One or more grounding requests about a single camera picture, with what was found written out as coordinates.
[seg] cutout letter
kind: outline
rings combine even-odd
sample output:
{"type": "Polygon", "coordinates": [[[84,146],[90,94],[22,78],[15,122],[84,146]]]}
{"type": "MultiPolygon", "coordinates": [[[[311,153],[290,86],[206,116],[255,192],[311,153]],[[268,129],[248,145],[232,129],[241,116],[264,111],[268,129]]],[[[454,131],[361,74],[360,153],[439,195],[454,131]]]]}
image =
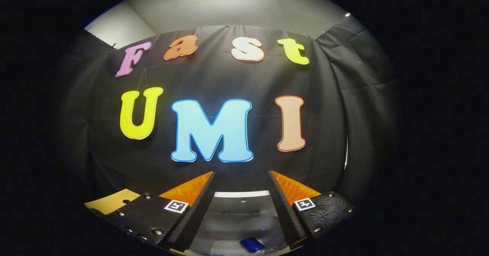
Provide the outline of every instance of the cutout letter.
{"type": "Polygon", "coordinates": [[[195,43],[197,42],[197,36],[186,35],[180,37],[170,44],[170,48],[166,51],[164,59],[170,60],[177,58],[178,56],[186,56],[197,50],[195,43]]]}
{"type": "Polygon", "coordinates": [[[146,97],[143,123],[139,126],[133,124],[134,101],[139,96],[138,91],[129,91],[122,94],[122,108],[120,126],[122,133],[130,139],[144,139],[149,136],[154,127],[154,116],[158,96],[163,93],[160,87],[146,89],[143,95],[146,97]]]}
{"type": "Polygon", "coordinates": [[[238,37],[233,40],[236,49],[231,50],[231,54],[238,60],[260,61],[264,59],[265,53],[262,49],[262,42],[255,38],[238,37]]]}
{"type": "Polygon", "coordinates": [[[282,110],[282,141],[278,149],[283,152],[299,150],[306,145],[301,133],[301,106],[304,100],[298,96],[279,96],[275,103],[282,110]]]}
{"type": "Polygon", "coordinates": [[[251,103],[243,99],[230,99],[220,108],[211,124],[196,100],[179,100],[172,104],[176,113],[176,150],[171,157],[176,162],[193,162],[197,154],[192,151],[193,139],[202,157],[209,161],[222,139],[222,162],[248,162],[253,152],[248,150],[246,117],[251,103]]]}
{"type": "Polygon", "coordinates": [[[119,76],[129,75],[133,71],[133,68],[131,68],[131,63],[133,63],[133,65],[136,65],[141,59],[141,56],[143,55],[143,51],[141,50],[142,49],[148,50],[150,47],[151,47],[151,42],[146,42],[140,45],[127,48],[126,56],[124,56],[124,60],[122,61],[121,68],[119,69],[119,71],[117,71],[115,76],[119,77],[119,76]]]}
{"type": "Polygon", "coordinates": [[[280,39],[277,41],[278,44],[282,44],[285,49],[285,55],[292,62],[306,65],[309,64],[309,58],[301,56],[299,49],[304,50],[304,46],[295,42],[292,38],[280,39]]]}

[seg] letter u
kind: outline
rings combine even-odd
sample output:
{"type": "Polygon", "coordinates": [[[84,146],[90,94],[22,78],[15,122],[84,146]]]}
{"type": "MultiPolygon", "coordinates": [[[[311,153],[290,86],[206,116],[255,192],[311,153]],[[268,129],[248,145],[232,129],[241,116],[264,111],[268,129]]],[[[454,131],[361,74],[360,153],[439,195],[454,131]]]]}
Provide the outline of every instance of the letter u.
{"type": "Polygon", "coordinates": [[[122,107],[120,127],[122,133],[130,139],[144,139],[149,136],[154,127],[154,117],[158,96],[163,93],[161,87],[152,87],[144,91],[146,105],[144,108],[143,123],[139,126],[133,124],[134,101],[139,96],[138,91],[129,91],[122,94],[122,107]]]}

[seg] gray wall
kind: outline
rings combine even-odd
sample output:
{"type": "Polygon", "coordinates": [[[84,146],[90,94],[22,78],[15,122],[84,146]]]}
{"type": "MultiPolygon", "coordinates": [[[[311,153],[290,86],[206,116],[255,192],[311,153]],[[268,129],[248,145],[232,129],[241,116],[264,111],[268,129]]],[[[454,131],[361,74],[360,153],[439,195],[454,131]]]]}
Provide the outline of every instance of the gray wall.
{"type": "Polygon", "coordinates": [[[346,13],[329,0],[125,0],[85,29],[117,48],[169,31],[226,24],[317,37],[346,13]]]}

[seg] black fabric backdrop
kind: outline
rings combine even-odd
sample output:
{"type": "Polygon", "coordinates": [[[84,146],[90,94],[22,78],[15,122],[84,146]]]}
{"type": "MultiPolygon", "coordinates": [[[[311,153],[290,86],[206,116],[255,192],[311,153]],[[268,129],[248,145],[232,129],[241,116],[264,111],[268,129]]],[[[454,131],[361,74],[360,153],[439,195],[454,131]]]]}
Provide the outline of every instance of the black fabric backdrop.
{"type": "MultiPolygon", "coordinates": [[[[60,82],[67,83],[59,109],[60,151],[66,167],[86,190],[87,201],[124,188],[134,192],[163,193],[209,171],[216,172],[219,191],[264,190],[267,171],[274,170],[319,191],[338,189],[352,202],[368,188],[382,151],[395,138],[395,80],[388,61],[372,36],[353,17],[317,39],[254,26],[208,26],[175,31],[111,50],[95,38],[77,41],[80,58],[65,58],[60,82]],[[197,36],[196,52],[166,61],[171,42],[197,36]],[[236,60],[232,40],[251,37],[262,42],[265,58],[236,60]],[[285,56],[277,40],[293,38],[304,45],[308,65],[285,56]],[[116,78],[125,49],[150,41],[131,74],[116,78]],[[128,139],[119,126],[121,95],[139,91],[133,123],[143,119],[149,87],[162,87],[152,134],[128,139]],[[302,136],[306,146],[281,152],[282,117],[278,96],[300,96],[302,136]],[[222,104],[232,98],[252,103],[248,113],[249,162],[225,163],[170,158],[176,146],[177,100],[199,101],[210,122],[222,104]],[[348,162],[345,167],[348,133],[348,162]]],[[[216,153],[222,150],[222,142],[216,153]]]]}

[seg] letter m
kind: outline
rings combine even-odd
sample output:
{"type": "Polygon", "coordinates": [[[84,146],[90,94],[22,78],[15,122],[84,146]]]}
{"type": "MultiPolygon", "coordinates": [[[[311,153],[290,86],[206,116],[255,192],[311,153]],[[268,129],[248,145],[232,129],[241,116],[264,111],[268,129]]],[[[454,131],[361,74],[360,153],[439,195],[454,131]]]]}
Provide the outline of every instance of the letter m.
{"type": "Polygon", "coordinates": [[[196,100],[179,100],[172,104],[176,113],[176,150],[171,157],[176,162],[193,162],[197,154],[192,151],[192,139],[202,157],[209,161],[222,139],[222,162],[247,162],[253,159],[248,149],[246,116],[251,103],[243,99],[226,101],[211,124],[196,100]]]}

